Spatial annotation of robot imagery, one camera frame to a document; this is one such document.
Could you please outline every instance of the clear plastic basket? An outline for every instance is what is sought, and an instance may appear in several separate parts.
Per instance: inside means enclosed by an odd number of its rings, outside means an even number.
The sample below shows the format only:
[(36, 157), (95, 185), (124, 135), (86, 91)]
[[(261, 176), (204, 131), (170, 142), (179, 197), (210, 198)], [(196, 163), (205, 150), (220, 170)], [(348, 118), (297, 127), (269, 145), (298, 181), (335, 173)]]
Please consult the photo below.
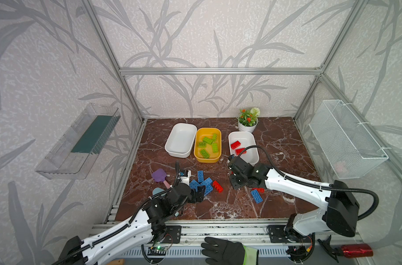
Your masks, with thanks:
[[(98, 116), (102, 116), (104, 120), (97, 126), (92, 125)], [(49, 179), (85, 179), (119, 119), (117, 107), (89, 103), (39, 163), (36, 172)], [(95, 137), (93, 134), (85, 134), (91, 125), (97, 129)], [(85, 140), (84, 138), (88, 139), (85, 143), (78, 145), (82, 143), (81, 139)]]
[(388, 159), (341, 100), (322, 101), (310, 128), (338, 178), (359, 178)]

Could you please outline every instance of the white flower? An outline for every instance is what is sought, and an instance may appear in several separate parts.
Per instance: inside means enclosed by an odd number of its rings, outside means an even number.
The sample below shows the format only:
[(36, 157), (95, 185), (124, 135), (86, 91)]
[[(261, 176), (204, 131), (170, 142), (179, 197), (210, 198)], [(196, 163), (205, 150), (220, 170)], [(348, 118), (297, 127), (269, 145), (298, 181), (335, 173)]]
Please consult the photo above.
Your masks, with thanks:
[(258, 117), (258, 116), (260, 116), (260, 109), (259, 109), (259, 108), (252, 108), (251, 111), (250, 111), (250, 113), (251, 113), (253, 116)]

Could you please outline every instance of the leaf pattern wallpaper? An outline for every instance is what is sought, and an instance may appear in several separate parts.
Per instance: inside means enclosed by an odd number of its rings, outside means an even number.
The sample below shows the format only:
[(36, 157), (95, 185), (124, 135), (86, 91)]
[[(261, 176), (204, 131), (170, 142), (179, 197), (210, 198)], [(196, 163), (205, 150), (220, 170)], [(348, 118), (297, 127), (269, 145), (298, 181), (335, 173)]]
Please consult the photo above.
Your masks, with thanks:
[[(402, 0), (370, 0), (327, 75), (402, 159)], [(336, 179), (333, 169), (308, 126), (321, 101), (327, 99), (334, 98), (319, 85), (297, 124), (320, 176), (331, 182)], [(376, 212), (357, 224), (363, 240), (374, 249), (375, 264), (402, 264), (400, 180), (385, 162), (346, 183), (379, 195)], [(371, 199), (355, 196), (364, 202), (360, 211), (365, 211)]]
[[(354, 0), (94, 0), (120, 67), (318, 67)], [(290, 116), (313, 76), (127, 76), (146, 117)]]
[[(36, 173), (88, 103), (122, 117), (87, 178)], [(79, 1), (0, 1), (0, 264), (51, 264), (102, 222), (140, 126)]]

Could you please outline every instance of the work glove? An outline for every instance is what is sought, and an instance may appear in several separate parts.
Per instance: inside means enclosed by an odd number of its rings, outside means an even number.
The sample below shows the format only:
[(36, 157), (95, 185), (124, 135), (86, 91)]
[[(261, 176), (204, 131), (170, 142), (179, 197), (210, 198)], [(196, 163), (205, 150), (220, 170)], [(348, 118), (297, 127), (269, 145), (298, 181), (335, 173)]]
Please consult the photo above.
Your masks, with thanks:
[(258, 265), (258, 250), (246, 247), (241, 242), (214, 237), (206, 237), (206, 243), (202, 243), (202, 254), (208, 256), (205, 259), (210, 265)]

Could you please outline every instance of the yellow plastic bin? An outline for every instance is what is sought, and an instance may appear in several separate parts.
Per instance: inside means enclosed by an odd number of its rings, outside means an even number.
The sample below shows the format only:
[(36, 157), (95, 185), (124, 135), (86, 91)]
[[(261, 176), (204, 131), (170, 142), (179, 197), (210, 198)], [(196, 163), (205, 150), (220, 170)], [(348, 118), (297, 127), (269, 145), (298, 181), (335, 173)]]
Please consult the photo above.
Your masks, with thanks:
[[(215, 141), (219, 149), (217, 153), (213, 153), (213, 147), (209, 144), (207, 144), (206, 147), (198, 147), (198, 143), (202, 142), (204, 137), (212, 138), (213, 134), (217, 134), (217, 139)], [(210, 158), (204, 158), (200, 153), (201, 149), (205, 149), (210, 154)], [(194, 155), (201, 163), (215, 163), (219, 161), (220, 156), (222, 155), (222, 132), (217, 128), (199, 129), (197, 131), (197, 135), (195, 136)]]

